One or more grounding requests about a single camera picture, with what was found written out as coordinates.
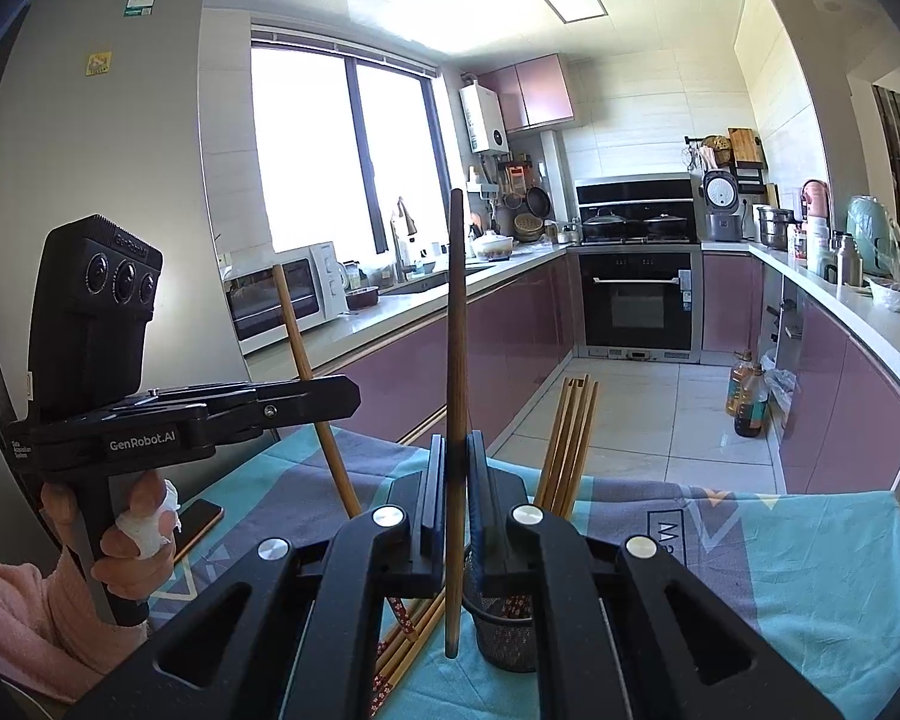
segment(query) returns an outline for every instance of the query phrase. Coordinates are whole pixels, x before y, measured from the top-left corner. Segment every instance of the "wire mesh basket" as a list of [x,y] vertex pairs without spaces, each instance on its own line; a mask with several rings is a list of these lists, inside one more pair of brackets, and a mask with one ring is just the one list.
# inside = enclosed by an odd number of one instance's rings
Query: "wire mesh basket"
[[477,647],[491,664],[518,673],[536,671],[533,605],[529,596],[487,598],[477,589],[473,550],[463,559],[463,608],[473,616]]

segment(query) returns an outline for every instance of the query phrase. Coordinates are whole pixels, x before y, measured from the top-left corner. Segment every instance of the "oven door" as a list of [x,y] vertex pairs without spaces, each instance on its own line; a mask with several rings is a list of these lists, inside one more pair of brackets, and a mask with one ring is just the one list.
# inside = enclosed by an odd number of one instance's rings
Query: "oven door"
[[586,345],[698,352],[693,259],[677,251],[582,254]]
[[[283,266],[283,271],[287,274],[290,302],[293,303],[293,313],[298,322],[317,314],[320,306],[309,258],[288,262]],[[238,340],[247,341],[268,330],[283,327],[280,298],[270,269],[239,276],[227,283],[226,301],[230,306],[230,316]]]

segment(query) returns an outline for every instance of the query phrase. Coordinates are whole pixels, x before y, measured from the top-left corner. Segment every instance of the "window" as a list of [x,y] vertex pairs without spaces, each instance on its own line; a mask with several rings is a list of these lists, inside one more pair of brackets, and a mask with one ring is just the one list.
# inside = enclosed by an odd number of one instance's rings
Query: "window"
[[391,250],[403,197],[418,247],[447,242],[449,191],[429,79],[352,57],[254,46],[253,114],[274,249]]

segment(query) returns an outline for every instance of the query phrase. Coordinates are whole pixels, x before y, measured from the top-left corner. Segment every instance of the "cooking oil bottle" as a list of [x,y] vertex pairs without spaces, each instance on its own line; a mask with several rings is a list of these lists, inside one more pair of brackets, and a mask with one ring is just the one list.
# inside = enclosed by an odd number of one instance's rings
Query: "cooking oil bottle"
[[737,413],[733,420],[733,429],[738,436],[755,439],[763,430],[770,401],[770,391],[763,379],[763,367],[759,362],[754,371],[740,385],[737,402]]
[[740,397],[740,385],[754,370],[754,363],[752,362],[752,360],[754,360],[754,354],[752,354],[749,349],[743,354],[740,352],[735,352],[734,354],[740,362],[737,362],[737,364],[730,369],[730,382],[727,384],[727,405],[725,405],[725,408],[730,416],[737,415],[737,401]]

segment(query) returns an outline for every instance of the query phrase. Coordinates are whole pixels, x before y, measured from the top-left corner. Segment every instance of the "white microwave oven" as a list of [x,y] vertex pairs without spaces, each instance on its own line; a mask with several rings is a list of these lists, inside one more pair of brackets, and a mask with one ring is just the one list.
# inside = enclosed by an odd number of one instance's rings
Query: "white microwave oven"
[[258,257],[221,273],[240,351],[250,354],[287,338],[274,265],[282,265],[300,330],[346,313],[343,274],[333,244],[314,244]]

